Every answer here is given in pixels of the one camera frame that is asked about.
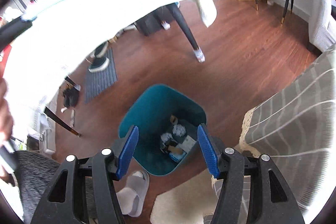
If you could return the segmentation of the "person's left hand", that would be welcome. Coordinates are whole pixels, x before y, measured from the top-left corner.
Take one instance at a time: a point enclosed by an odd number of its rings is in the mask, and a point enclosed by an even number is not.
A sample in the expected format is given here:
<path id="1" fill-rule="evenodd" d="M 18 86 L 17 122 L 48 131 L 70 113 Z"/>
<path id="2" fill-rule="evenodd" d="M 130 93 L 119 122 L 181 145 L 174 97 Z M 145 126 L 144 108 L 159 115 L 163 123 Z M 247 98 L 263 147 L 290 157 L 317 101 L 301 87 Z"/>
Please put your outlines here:
<path id="1" fill-rule="evenodd" d="M 1 78 L 0 86 L 0 138 L 1 143 L 10 139 L 14 125 L 5 94 L 7 92 L 6 81 Z"/>

